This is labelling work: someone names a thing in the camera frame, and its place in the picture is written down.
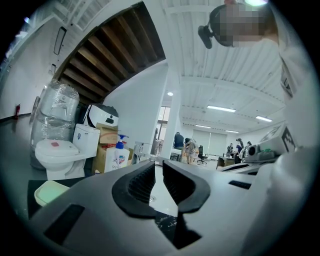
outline white appliance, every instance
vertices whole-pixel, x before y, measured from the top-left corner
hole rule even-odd
[[[107,126],[118,126],[119,115],[113,106],[103,104],[91,104],[86,110],[83,124],[85,126],[97,127],[97,123]]]
[[[40,110],[46,116],[71,122],[75,118],[79,95],[64,86],[66,85],[49,86],[41,101]]]
[[[85,176],[87,158],[97,155],[100,130],[77,124],[72,143],[45,139],[36,144],[35,157],[45,167],[48,180],[64,180]]]

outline toilet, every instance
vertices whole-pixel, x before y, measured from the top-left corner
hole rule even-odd
[[[35,157],[45,167],[48,180],[64,180],[85,176],[87,158],[97,155],[100,130],[77,124],[72,143],[45,139],[36,144]]]

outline pump dispenser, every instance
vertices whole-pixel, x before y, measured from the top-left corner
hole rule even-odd
[[[105,173],[127,166],[130,151],[124,148],[123,139],[128,136],[123,134],[119,134],[118,136],[120,140],[116,143],[115,147],[106,150]]]

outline plastic-wrapped object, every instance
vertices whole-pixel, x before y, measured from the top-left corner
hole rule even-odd
[[[75,122],[67,122],[55,117],[46,116],[37,111],[33,121],[30,138],[30,164],[36,169],[45,170],[35,156],[36,145],[39,141],[62,140],[72,141],[75,131]]]
[[[68,122],[75,120],[78,92],[67,84],[52,80],[39,103],[42,114]]]

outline toilet lid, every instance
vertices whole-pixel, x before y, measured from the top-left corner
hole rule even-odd
[[[70,157],[79,153],[79,150],[70,141],[53,139],[39,141],[35,150],[42,155],[52,157]]]

